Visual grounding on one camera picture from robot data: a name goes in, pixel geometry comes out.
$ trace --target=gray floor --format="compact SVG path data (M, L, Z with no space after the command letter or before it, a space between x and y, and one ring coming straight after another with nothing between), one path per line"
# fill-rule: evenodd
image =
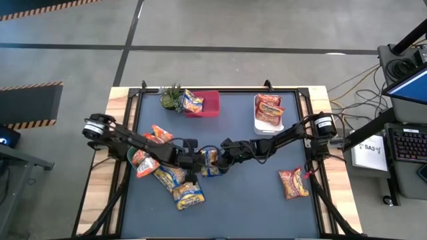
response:
M33 17L0 22L0 43L125 43L137 0L103 0ZM427 16L422 0L146 0L134 45L375 49L394 43ZM16 238L71 234L93 151L81 134L83 118L106 106L121 51L0 49L1 86L64 81L58 122L21 131L19 148L56 162L34 172L13 224ZM326 85L377 64L372 55L265 53L170 53L131 51L121 86ZM384 78L377 74L378 82ZM330 92L339 97L357 80ZM357 89L375 89L372 78ZM354 93L340 99L349 105ZM373 107L348 113L373 117ZM355 127L363 119L351 119ZM389 208L379 182L351 177L364 232L372 236L425 239L427 202L403 199Z

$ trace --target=red bowl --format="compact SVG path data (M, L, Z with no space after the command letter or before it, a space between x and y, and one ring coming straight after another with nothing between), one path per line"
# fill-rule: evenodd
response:
M199 113L184 112L186 117L218 117L220 114L219 91L194 91L196 97L203 97L203 109Z

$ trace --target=small potted plant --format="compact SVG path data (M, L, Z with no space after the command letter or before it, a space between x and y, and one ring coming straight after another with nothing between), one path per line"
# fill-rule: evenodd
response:
M159 92L161 106L167 110L175 110L178 113L182 111L182 93L180 92L181 85L175 83L171 87L161 87Z

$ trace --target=white sticker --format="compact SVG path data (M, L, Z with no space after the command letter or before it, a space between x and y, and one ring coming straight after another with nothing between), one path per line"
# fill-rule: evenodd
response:
M326 127L326 126L331 126L331 125L332 125L331 122L325 122L325 123L320 123L318 125L318 127L321 128L321 127Z
M84 129L92 130L92 131L99 133L99 134L104 133L104 125L99 124L99 123L90 122L90 121L88 121L86 123Z
M314 124L319 124L319 123L323 123L323 122L325 122L325 121L332 121L332 118L331 117L323 117L323 118L321 118L321 119L317 119L317 120L315 120L314 121Z
M420 133L419 130L415 130L415 129L403 129L403 131L407 133Z

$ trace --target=black keyboard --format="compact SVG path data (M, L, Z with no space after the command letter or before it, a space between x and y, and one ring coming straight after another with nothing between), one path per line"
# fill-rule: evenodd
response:
M389 128L388 137L395 160L427 163L427 131L425 128Z

